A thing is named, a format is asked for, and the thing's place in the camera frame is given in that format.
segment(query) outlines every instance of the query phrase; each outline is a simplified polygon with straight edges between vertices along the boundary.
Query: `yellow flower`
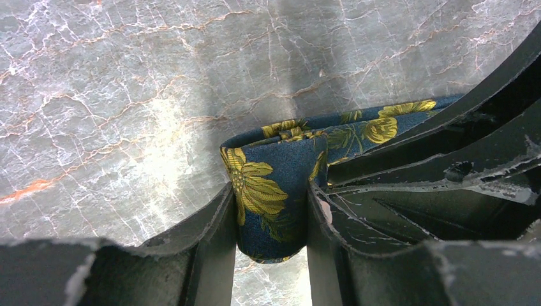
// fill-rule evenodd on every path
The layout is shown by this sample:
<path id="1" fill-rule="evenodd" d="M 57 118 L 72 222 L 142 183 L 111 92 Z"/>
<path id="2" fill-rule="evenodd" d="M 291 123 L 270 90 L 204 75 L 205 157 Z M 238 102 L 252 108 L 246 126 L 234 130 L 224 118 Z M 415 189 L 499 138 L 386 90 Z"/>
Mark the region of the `yellow flower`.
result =
<path id="1" fill-rule="evenodd" d="M 282 140 L 295 137 L 295 136 L 300 136 L 302 135 L 302 133 L 303 133 L 302 129 L 298 126 L 290 129 L 289 131 L 278 131 L 278 134 L 280 135 L 280 138 L 282 138 Z"/>
<path id="2" fill-rule="evenodd" d="M 302 134 L 297 135 L 297 136 L 293 133 L 292 137 L 288 137 L 288 135 L 284 135 L 284 137 L 282 137 L 282 139 L 283 139 L 282 142 L 298 142 L 300 140 L 313 139 L 313 138 L 319 137 L 321 135 L 326 135 L 326 134 L 323 131 L 317 131 L 315 133 L 306 132 L 306 133 L 302 133 Z"/>
<path id="3" fill-rule="evenodd" d="M 309 129 L 305 126 L 306 121 L 304 120 L 286 120 L 282 122 L 278 122 L 275 124 L 271 124 L 270 126 L 264 126 L 261 129 L 263 130 L 263 134 L 265 135 L 265 138 L 275 137 L 278 136 L 278 132 L 280 131 L 286 131 L 288 129 L 293 129 L 296 127 L 300 127 L 301 129 Z"/>
<path id="4" fill-rule="evenodd" d="M 352 110 L 350 112 L 342 113 L 340 123 L 350 123 L 359 120 L 362 117 L 362 110 Z"/>
<path id="5" fill-rule="evenodd" d="M 350 159 L 350 157 L 348 157 L 348 156 L 341 157 L 341 158 L 329 163 L 329 166 L 334 166 L 335 164 L 339 164 L 339 163 L 341 163 L 343 161 L 347 161 L 349 159 Z"/>
<path id="6" fill-rule="evenodd" d="M 327 165 L 327 151 L 323 151 L 318 155 L 318 158 L 316 159 L 316 164 L 314 165 L 314 168 L 312 170 L 312 173 L 310 173 L 310 176 L 308 177 L 308 180 L 315 179 L 319 172 L 325 168 Z"/>
<path id="7" fill-rule="evenodd" d="M 419 102 L 404 103 L 394 106 L 385 106 L 383 110 L 380 110 L 378 114 L 380 118 L 389 118 L 400 115 L 406 115 L 407 113 L 426 112 L 436 106 L 434 100 L 424 100 Z"/>
<path id="8" fill-rule="evenodd" d="M 262 178 L 272 173 L 269 164 L 247 163 L 240 148 L 221 148 L 220 153 L 237 198 L 239 225 L 246 222 L 245 209 L 258 215 L 276 215 L 285 208 L 288 195 L 275 181 Z"/>
<path id="9" fill-rule="evenodd" d="M 362 131 L 362 137 L 381 144 L 395 137 L 397 130 L 395 118 L 379 118 L 367 122 Z"/>

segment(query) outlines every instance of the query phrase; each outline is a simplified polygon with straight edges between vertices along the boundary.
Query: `blue floral necktie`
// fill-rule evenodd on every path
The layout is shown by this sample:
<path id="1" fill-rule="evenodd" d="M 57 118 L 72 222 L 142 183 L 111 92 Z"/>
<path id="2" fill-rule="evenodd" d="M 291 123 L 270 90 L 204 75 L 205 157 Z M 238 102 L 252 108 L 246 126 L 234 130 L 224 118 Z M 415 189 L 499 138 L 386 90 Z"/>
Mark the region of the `blue floral necktie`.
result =
<path id="1" fill-rule="evenodd" d="M 423 123 L 462 95 L 292 119 L 220 146 L 237 202 L 239 249 L 258 263 L 288 260 L 306 245 L 306 191 L 327 168 Z"/>

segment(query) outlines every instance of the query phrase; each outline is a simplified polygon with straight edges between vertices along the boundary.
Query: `rolled necktie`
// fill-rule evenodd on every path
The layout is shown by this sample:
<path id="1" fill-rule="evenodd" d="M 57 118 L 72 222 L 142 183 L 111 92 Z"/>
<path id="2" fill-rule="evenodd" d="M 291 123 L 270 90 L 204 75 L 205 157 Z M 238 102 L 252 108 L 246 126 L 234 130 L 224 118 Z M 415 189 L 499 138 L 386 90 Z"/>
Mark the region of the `rolled necktie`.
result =
<path id="1" fill-rule="evenodd" d="M 291 119 L 220 146 L 237 203 L 237 244 L 258 263 L 279 263 L 306 245 L 309 181 L 423 123 L 462 95 Z"/>

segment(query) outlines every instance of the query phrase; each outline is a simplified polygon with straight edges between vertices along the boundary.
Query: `orange marble vein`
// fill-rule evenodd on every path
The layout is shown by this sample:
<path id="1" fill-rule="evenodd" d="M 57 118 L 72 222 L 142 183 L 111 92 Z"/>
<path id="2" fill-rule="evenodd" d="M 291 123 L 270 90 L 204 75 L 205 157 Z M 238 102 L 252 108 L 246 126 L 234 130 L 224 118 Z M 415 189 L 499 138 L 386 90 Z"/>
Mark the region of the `orange marble vein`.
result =
<path id="1" fill-rule="evenodd" d="M 38 191 L 42 191 L 51 185 L 52 185 L 52 182 L 49 182 L 47 180 L 42 180 L 42 179 L 36 180 L 25 189 L 15 191 L 14 193 L 8 196 L 0 198 L 0 205 L 9 204 L 11 202 L 18 201 L 21 198 L 24 198 L 25 196 L 29 196 L 33 193 L 37 193 Z"/>

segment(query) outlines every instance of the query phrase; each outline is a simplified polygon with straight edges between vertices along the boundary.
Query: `gray marble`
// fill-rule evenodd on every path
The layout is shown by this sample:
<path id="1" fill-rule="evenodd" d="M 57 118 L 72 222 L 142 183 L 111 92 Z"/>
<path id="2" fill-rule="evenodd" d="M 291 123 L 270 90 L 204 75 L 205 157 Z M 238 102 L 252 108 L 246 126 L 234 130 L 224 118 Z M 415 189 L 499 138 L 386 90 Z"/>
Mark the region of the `gray marble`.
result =
<path id="1" fill-rule="evenodd" d="M 541 0 L 2 1 L 0 237 L 138 245 L 219 191 L 227 138 L 466 92 L 539 20 Z M 306 267 L 239 255 L 232 304 L 309 305 Z"/>

